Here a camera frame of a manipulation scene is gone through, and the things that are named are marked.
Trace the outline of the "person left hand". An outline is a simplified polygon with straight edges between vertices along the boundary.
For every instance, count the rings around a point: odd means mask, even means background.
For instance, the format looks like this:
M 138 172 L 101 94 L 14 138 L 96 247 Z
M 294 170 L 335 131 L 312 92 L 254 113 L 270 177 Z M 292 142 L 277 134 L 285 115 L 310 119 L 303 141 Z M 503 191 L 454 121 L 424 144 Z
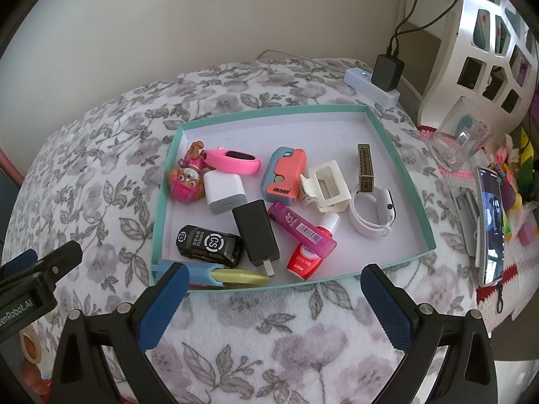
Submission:
M 24 356 L 22 380 L 27 387 L 30 387 L 30 390 L 48 402 L 54 364 L 53 357 L 41 346 L 34 327 L 27 326 L 20 331 L 19 340 Z

